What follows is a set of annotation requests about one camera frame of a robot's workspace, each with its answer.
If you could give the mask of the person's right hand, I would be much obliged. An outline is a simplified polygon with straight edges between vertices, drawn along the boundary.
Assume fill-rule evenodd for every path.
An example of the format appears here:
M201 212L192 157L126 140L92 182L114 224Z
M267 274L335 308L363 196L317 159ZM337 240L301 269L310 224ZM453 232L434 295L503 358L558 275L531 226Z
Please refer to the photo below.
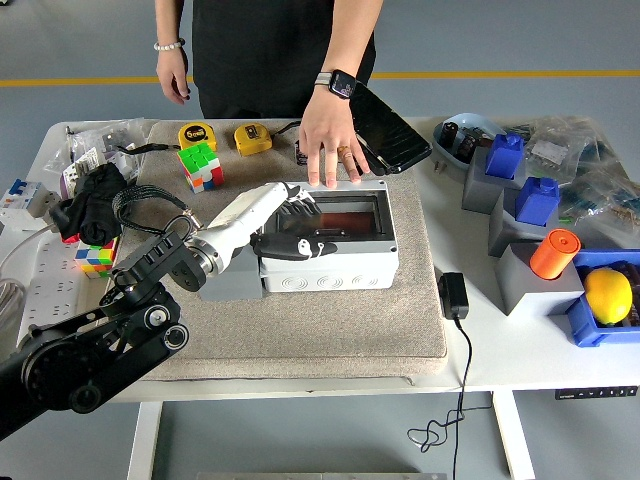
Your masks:
M187 57L181 47L158 52L156 74L162 93L172 103L183 105L190 99L187 70Z

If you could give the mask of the person's left hand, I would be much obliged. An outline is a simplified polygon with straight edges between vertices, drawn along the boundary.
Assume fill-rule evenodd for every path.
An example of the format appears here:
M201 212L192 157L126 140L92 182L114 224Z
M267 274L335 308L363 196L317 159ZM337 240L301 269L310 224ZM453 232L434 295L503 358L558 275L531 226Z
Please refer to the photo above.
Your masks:
M308 181L318 186L321 180L321 152L324 152L324 181L329 188L337 186L337 169L341 163L352 183L370 167L358 142L349 101L316 86L304 110L299 130L301 152L307 156Z

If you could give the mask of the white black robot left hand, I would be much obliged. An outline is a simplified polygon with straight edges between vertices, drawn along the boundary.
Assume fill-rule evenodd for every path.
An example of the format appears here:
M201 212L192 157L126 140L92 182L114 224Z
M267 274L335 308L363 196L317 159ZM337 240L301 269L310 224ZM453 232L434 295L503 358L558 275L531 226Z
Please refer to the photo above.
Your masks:
M306 261L338 251L335 243L302 234L269 233L261 228L277 211L312 216L320 213L308 191L286 182L271 182L236 197L208 227L186 242L206 274L219 275L235 253L251 245L260 257Z

